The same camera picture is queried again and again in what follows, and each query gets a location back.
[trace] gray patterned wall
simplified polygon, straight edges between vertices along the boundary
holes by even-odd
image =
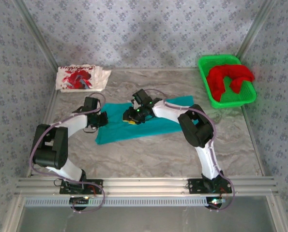
[[[288,216],[288,0],[280,0],[243,63],[256,76],[248,116],[268,174],[275,176]]]
[[[0,0],[0,229],[53,86],[54,73],[12,1]]]
[[[194,67],[235,54],[262,0],[25,0],[57,63]]]

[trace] red cloth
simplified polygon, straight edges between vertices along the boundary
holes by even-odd
[[[207,83],[210,87],[212,97],[216,101],[220,101],[221,95],[226,91],[223,79],[228,76],[232,79],[230,88],[234,93],[241,91],[243,81],[252,82],[255,76],[244,65],[241,64],[225,64],[213,67],[207,76]]]
[[[75,72],[66,71],[66,73],[69,73],[71,75],[63,78],[62,82],[67,81],[68,88],[86,89],[92,87],[92,84],[89,82],[91,74],[88,73],[87,71],[85,70],[77,70]]]

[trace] marble surface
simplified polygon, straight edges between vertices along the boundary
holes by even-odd
[[[241,108],[213,109],[198,70],[113,71],[102,92],[107,102],[130,101],[141,88],[156,88],[169,98],[193,95],[216,123],[214,143],[217,160],[226,175],[260,175],[260,167]],[[70,115],[89,93],[58,93],[53,121]],[[157,93],[150,92],[152,97]],[[105,145],[95,134],[78,131],[69,138],[69,158],[88,177],[194,177],[201,164],[182,132],[143,137]]]

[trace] teal towel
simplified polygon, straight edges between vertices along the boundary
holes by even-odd
[[[192,96],[178,97],[167,101],[182,106],[191,106],[194,104]],[[178,123],[165,118],[155,117],[139,125],[131,125],[123,122],[122,115],[130,106],[132,106],[131,103],[106,103],[104,105],[102,112],[107,112],[108,124],[99,128],[98,135],[95,139],[97,144],[108,144],[121,140],[173,133],[182,130]]]

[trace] green plastic basket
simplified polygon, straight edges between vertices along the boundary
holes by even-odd
[[[257,98],[256,91],[249,81],[243,81],[242,88],[239,94],[234,93],[229,87],[231,79],[229,77],[224,78],[224,84],[226,91],[221,96],[220,102],[217,102],[211,94],[211,90],[208,86],[206,77],[210,69],[216,65],[224,64],[241,64],[240,60],[233,55],[216,55],[216,56],[204,56],[201,57],[198,61],[198,67],[208,93],[208,97],[212,103],[213,108],[230,108],[230,107],[239,107],[247,103],[254,102]]]

